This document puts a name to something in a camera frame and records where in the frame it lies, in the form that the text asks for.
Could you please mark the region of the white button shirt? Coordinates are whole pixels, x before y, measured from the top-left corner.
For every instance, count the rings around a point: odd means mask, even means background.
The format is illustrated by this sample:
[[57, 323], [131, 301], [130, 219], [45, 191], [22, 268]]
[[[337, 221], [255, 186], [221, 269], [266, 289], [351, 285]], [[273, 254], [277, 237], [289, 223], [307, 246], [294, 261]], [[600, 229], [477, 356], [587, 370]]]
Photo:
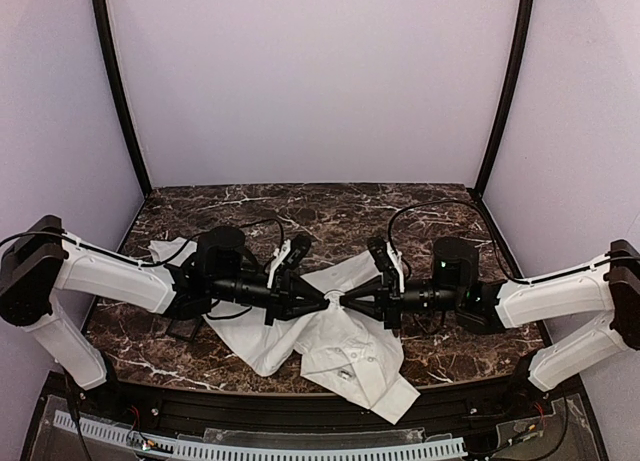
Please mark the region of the white button shirt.
[[[303, 279], [325, 294], [343, 293], [374, 279], [378, 270], [368, 252], [332, 267], [305, 274]], [[220, 303], [214, 314], [241, 312]], [[400, 374], [404, 360], [401, 340], [383, 325], [353, 310], [334, 306], [291, 321], [264, 324], [264, 311], [227, 321], [207, 321], [228, 348], [259, 376], [277, 372], [289, 356], [301, 355], [300, 376], [346, 400], [397, 423], [419, 397]]]

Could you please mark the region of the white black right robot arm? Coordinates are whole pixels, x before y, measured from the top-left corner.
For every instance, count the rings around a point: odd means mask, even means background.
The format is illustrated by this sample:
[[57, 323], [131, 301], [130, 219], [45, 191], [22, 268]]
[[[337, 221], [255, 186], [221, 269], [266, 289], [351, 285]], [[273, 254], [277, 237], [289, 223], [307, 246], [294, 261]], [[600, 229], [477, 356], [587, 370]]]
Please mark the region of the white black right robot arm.
[[340, 298], [343, 307], [397, 329], [405, 313], [452, 311], [463, 329], [502, 333], [570, 314], [594, 318], [561, 341], [521, 358], [508, 392], [536, 399], [615, 354], [639, 347], [639, 254], [625, 240], [605, 254], [541, 278], [482, 282], [479, 251], [464, 239], [435, 241], [428, 280], [404, 277], [399, 253], [380, 238], [368, 249], [379, 276]]

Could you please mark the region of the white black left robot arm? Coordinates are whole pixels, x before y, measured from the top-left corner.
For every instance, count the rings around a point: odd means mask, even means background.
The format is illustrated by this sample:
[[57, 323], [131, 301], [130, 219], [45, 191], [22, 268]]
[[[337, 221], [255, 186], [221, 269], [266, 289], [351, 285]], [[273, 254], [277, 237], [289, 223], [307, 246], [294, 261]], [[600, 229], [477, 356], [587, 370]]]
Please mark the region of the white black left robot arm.
[[106, 358], [81, 334], [56, 297], [84, 292], [174, 320], [209, 314], [220, 302], [260, 308], [267, 325], [325, 310], [325, 295], [296, 272], [311, 241], [282, 242], [263, 269], [244, 232], [217, 226], [193, 236], [194, 252], [181, 264], [145, 263], [84, 242], [47, 215], [29, 231], [5, 239], [1, 258], [1, 317], [29, 332], [76, 385], [98, 388], [112, 379]]

